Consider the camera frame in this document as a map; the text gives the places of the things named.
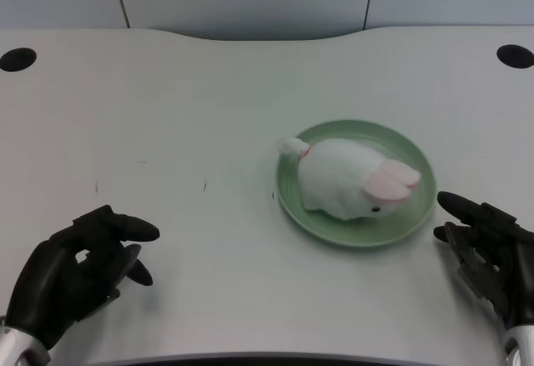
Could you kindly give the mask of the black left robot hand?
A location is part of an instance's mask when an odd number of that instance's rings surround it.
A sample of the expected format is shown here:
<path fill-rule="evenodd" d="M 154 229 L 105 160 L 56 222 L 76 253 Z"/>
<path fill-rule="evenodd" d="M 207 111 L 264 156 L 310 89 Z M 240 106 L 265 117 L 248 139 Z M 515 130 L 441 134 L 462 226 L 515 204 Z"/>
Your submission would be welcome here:
<path fill-rule="evenodd" d="M 118 298 L 124 278 L 153 284 L 139 254 L 142 243 L 159 236 L 153 224 L 108 205 L 76 218 L 33 250 L 15 283 L 5 324 L 51 349 L 74 323 Z"/>

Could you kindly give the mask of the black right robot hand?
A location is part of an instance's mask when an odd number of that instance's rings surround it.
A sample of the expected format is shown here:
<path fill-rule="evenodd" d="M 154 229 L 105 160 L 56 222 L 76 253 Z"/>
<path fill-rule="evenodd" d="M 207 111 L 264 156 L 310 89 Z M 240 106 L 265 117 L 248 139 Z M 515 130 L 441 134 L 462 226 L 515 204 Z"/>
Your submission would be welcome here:
<path fill-rule="evenodd" d="M 444 191 L 437 202 L 460 221 L 434 228 L 434 236 L 456 255 L 466 285 L 493 305 L 506 328 L 532 325 L 533 232 L 489 203 Z"/>

